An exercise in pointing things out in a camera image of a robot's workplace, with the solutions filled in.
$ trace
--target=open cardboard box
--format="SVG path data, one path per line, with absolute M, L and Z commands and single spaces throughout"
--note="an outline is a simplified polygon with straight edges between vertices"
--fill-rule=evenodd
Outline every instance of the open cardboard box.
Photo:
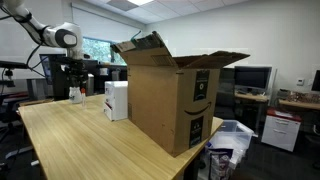
M 209 137 L 220 68 L 249 55 L 172 57 L 160 36 L 112 46 L 128 65 L 128 117 L 172 156 Z

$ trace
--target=paper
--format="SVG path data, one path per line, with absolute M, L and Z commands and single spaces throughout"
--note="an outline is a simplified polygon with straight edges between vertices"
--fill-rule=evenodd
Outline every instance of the paper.
M 289 113 L 284 113 L 284 112 L 280 112 L 280 111 L 275 111 L 276 115 L 278 116 L 282 116 L 282 117 L 288 117 L 288 118 L 292 118 L 293 116 Z

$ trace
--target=white cabinet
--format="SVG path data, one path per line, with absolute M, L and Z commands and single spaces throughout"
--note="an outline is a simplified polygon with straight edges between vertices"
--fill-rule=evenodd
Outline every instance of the white cabinet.
M 261 141 L 292 152 L 298 136 L 300 122 L 295 119 L 272 116 L 269 110 L 268 114 Z

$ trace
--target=tree outside window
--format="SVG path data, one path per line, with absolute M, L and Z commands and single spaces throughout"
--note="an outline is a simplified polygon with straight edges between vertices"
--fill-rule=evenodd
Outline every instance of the tree outside window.
M 113 44 L 111 41 L 83 37 L 82 48 L 84 53 L 90 55 L 93 60 L 126 65 L 121 56 L 111 50 L 111 44 Z

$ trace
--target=box flap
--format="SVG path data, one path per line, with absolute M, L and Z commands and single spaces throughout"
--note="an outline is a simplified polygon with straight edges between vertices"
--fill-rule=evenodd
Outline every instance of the box flap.
M 120 52 L 128 65 L 178 67 L 166 47 Z
M 242 53 L 217 51 L 210 55 L 175 57 L 174 60 L 183 69 L 220 69 L 249 56 Z

